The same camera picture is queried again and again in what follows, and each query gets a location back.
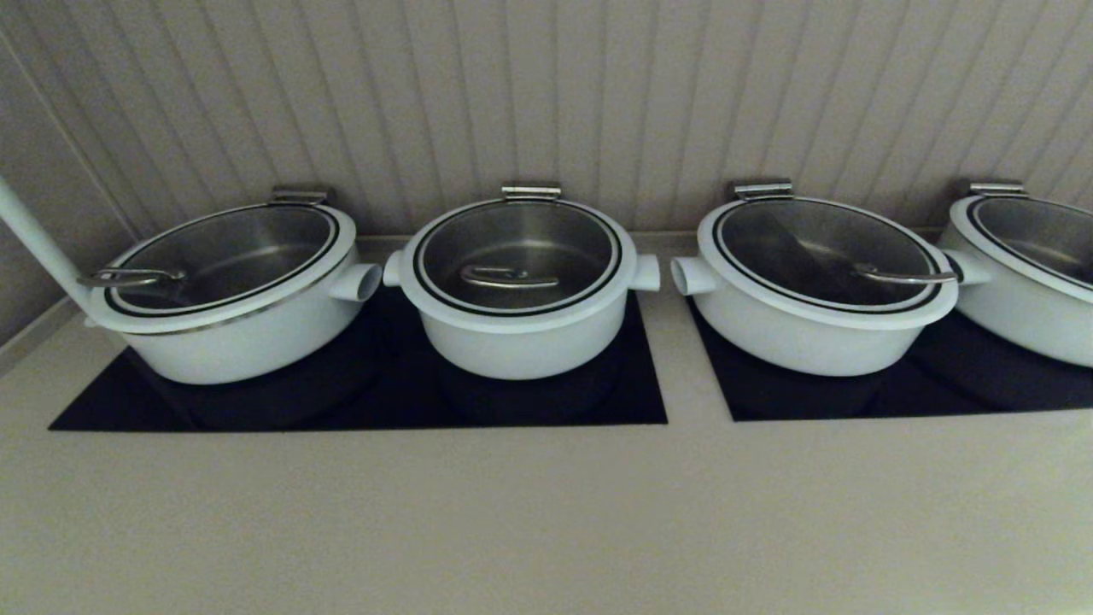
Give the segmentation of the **white slanted pole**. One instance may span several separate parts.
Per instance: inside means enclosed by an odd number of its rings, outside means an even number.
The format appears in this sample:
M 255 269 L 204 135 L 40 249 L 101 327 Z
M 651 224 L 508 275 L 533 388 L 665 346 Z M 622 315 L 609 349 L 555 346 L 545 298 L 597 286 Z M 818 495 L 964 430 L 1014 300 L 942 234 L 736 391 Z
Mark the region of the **white slanted pole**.
M 3 175 L 0 175 L 0 218 L 4 220 L 8 227 L 30 250 L 35 260 L 90 317 L 92 315 L 91 293 L 78 283 L 79 269 L 60 248 L 60 245 L 55 241 L 52 235 L 44 229 L 28 206 L 25 206 L 23 200 L 7 182 Z

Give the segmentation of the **white far right pot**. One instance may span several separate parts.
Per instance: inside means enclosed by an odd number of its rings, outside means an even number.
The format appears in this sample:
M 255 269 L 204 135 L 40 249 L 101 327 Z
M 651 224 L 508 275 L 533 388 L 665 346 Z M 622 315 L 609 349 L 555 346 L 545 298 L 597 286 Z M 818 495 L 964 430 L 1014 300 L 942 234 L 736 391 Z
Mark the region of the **white far right pot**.
M 967 243 L 1024 277 L 1093 303 L 1093 213 L 1027 196 L 988 190 L 954 202 L 940 244 Z

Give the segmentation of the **white left pot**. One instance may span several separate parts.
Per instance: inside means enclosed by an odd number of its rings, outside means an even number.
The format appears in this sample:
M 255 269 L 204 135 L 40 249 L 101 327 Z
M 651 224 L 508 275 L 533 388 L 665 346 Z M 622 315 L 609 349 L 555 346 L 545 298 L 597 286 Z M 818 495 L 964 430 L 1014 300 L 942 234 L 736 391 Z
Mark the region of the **white left pot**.
M 355 234 L 332 206 L 235 208 L 163 232 L 77 283 L 121 318 L 220 315 L 320 280 L 352 252 Z

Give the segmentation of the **black induction cooktop plate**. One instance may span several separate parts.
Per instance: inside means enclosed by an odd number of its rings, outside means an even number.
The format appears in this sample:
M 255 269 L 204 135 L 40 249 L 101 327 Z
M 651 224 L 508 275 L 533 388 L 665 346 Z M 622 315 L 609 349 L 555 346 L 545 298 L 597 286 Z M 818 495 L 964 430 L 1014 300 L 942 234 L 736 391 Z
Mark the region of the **black induction cooktop plate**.
M 1093 409 L 1093 367 L 1032 353 L 956 312 L 926 327 L 885 370 L 823 377 L 760 360 L 719 335 L 694 301 L 687 311 L 738 423 Z
M 665 425 L 639 303 L 601 354 L 542 380 L 493 380 L 430 345 L 403 295 L 379 289 L 320 350 L 261 377 L 181 385 L 122 351 L 50 424 L 51 431 L 359 431 Z

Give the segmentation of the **white steel-lined pot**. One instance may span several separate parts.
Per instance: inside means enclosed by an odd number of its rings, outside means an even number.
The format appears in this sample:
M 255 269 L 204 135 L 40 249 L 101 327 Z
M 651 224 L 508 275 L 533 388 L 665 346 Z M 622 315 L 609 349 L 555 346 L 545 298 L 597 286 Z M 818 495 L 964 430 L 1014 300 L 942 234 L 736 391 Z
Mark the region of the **white steel-lined pot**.
M 388 257 L 383 283 L 406 293 L 428 342 L 445 360 L 487 378 L 538 380 L 569 372 L 601 354 L 623 326 L 628 292 L 655 292 L 661 276 L 655 255 L 628 255 L 616 279 L 596 295 L 555 314 L 519 318 L 487 318 L 435 301 L 413 280 L 406 250 Z
M 1015 345 L 1093 367 L 1093 301 L 999 265 L 972 250 L 942 249 L 959 269 L 956 310 Z
M 383 269 L 372 262 L 338 267 L 319 283 L 256 314 L 163 335 L 121 338 L 148 366 L 184 385 L 222 385 L 257 378 L 303 359 L 359 318 Z
M 700 257 L 672 258 L 675 288 L 690 296 L 715 332 L 747 354 L 796 372 L 857 377 L 904 357 L 926 326 L 956 304 L 954 283 L 902 314 L 847 314 L 801 301 L 756 297 Z

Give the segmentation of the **glass lid with white rim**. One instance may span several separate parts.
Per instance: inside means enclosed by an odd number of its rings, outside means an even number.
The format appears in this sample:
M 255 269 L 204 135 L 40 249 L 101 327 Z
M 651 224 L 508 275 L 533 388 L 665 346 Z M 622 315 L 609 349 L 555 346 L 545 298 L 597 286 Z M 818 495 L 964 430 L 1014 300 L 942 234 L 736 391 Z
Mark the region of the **glass lid with white rim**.
M 390 258 L 422 315 L 483 332 L 545 331 L 640 287 L 640 257 L 609 215 L 566 200 L 487 200 L 435 218 Z

